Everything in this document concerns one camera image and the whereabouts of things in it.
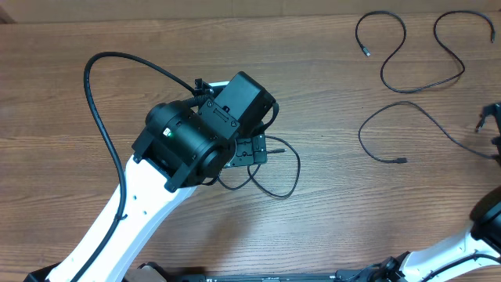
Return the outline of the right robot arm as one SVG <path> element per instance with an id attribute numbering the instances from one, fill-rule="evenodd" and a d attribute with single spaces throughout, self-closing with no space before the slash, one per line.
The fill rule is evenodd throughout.
<path id="1" fill-rule="evenodd" d="M 366 269 L 367 281 L 447 281 L 500 264 L 500 188 L 486 194 L 470 212 L 464 230 L 423 249 L 387 258 Z"/>

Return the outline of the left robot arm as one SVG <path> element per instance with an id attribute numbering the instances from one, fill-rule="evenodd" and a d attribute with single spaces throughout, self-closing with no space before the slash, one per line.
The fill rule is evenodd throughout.
<path id="1" fill-rule="evenodd" d="M 276 99 L 244 72 L 195 81 L 193 96 L 156 105 L 133 143 L 125 183 L 78 246 L 28 281 L 120 281 L 159 225 L 222 169 L 266 162 L 265 115 Z"/>

